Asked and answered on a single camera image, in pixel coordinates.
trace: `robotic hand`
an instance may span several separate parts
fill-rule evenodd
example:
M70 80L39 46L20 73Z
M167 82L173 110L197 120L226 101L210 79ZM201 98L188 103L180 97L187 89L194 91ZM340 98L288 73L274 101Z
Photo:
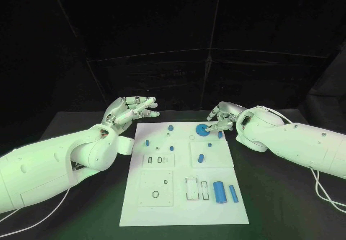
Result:
M52 138L0 158L0 214L50 199L106 170L116 154L132 153L134 140L119 136L132 120L158 117L154 97L118 98L101 124Z
M269 149L295 164L346 179L343 134L292 123L276 111L261 106L246 109L230 102L220 102L207 121L214 115L219 122L204 129L206 132L232 131L235 123L236 141L253 151L265 152Z

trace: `blue knob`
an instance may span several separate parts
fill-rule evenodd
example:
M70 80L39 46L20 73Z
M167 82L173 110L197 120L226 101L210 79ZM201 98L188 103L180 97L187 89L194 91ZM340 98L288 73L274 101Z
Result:
M199 162L199 163L201 163L203 161L204 161L204 155L203 155L203 154L200 154L200 155L199 155L197 162Z

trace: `table surface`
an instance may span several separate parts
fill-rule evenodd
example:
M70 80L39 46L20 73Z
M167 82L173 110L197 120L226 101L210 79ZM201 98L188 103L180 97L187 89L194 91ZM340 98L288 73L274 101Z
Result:
M307 124L298 110L278 112L294 123ZM122 136L135 137L137 123L203 122L207 115L209 111L164 111L157 118L137 120ZM59 112L40 140L90 128L102 117L103 112ZM50 218L4 239L344 239L346 214L317 197L310 169L276 157L271 151L252 151L236 142L236 131L226 131L225 137L249 225L119 227L131 156L118 154L111 168L70 189ZM344 203L346 181L321 173L320 182L331 199ZM54 209L63 195L23 208L1 222L0 235L36 224Z

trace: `dark wall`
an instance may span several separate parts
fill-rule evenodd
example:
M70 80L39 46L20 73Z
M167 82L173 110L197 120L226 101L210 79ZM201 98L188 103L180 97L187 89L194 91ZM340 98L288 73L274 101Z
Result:
M98 6L62 0L106 97L154 96L160 110L295 108L346 37L343 0Z
M1 154L39 140L60 111L103 111L105 100L54 0L1 2Z

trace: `rectangular outline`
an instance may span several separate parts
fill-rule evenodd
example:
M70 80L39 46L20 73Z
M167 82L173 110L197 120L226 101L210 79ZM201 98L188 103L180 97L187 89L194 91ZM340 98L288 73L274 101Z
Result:
M184 178L184 184L187 185L187 179L196 179L196 187L197 187L197 189L199 189L199 180L197 180L197 178L196 177L186 177ZM197 191L197 198L188 198L188 195L187 195L187 193L186 193L186 199L187 200L199 200L200 199L200 191Z
M204 183L204 185L206 185L206 190L207 190L207 199L204 198L204 193L201 193L201 195L203 195L203 200L209 200L209 187L207 187L207 182L206 182L206 181L201 181L201 182L200 182L200 186L201 186L201 188L203 188L201 183Z

